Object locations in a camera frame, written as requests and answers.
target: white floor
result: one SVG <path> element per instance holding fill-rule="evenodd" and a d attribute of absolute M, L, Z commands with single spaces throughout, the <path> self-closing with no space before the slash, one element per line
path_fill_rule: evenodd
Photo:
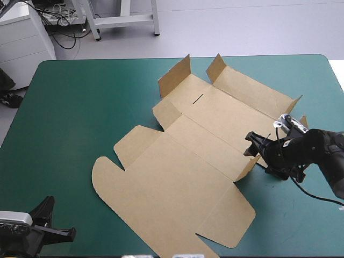
<path fill-rule="evenodd" d="M 151 0 L 132 0 L 133 14 L 150 11 Z M 102 17 L 116 0 L 93 0 Z M 101 30 L 65 50 L 58 59 L 173 58 L 191 56 L 322 54 L 344 60 L 344 0 L 157 0 L 161 35 L 152 26 Z M 60 36 L 65 46 L 71 38 Z M 344 61 L 331 61 L 344 87 Z M 0 144 L 15 110 L 0 106 Z"/>

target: flattened cardboard box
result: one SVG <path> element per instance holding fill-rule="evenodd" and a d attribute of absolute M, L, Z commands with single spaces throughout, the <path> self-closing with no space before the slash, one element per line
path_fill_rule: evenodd
<path fill-rule="evenodd" d="M 160 257 L 217 257 L 196 234 L 234 248 L 255 211 L 234 182 L 259 157 L 243 156 L 250 131 L 272 123 L 297 100 L 225 65 L 207 70 L 213 85 L 191 73 L 187 56 L 159 80 L 153 108 L 164 129 L 136 126 L 114 146 L 125 171 L 97 159 L 92 182 L 107 205 Z"/>

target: green table surface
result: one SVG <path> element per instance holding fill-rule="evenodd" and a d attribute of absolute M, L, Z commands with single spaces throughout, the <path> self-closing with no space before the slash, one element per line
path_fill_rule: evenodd
<path fill-rule="evenodd" d="M 191 59 L 192 72 L 209 81 L 205 71 L 212 59 Z M 344 94 L 324 56 L 224 59 L 292 98 L 303 95 L 292 115 L 306 114 L 311 128 L 344 130 Z M 99 156 L 120 165 L 113 145 L 135 125 L 162 130 L 152 114 L 160 100 L 157 80 L 179 60 L 45 61 L 39 66 L 0 148 L 0 210 L 28 212 L 47 195 L 55 197 L 53 226 L 74 226 L 77 236 L 73 243 L 44 247 L 42 255 L 154 254 L 98 197 L 91 171 Z M 256 218 L 234 249 L 202 238 L 219 255 L 344 255 L 344 212 L 335 204 L 312 199 L 259 166 L 237 185 Z M 317 166 L 307 170 L 302 185 L 334 198 Z"/>

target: black shoe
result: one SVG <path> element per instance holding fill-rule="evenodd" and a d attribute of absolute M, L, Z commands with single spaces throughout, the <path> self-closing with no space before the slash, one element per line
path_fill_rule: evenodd
<path fill-rule="evenodd" d="M 23 98 L 8 91 L 0 95 L 0 102 L 9 108 L 17 109 L 19 108 Z"/>

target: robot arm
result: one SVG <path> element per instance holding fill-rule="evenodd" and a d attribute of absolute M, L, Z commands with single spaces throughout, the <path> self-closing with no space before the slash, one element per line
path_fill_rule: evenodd
<path fill-rule="evenodd" d="M 275 126 L 281 127 L 287 136 L 272 141 L 250 132 L 245 139 L 252 144 L 244 155 L 259 153 L 268 165 L 266 173 L 282 180 L 292 177 L 299 183 L 305 177 L 304 170 L 315 163 L 334 194 L 344 199 L 344 132 L 308 130 L 288 114 L 282 115 Z"/>

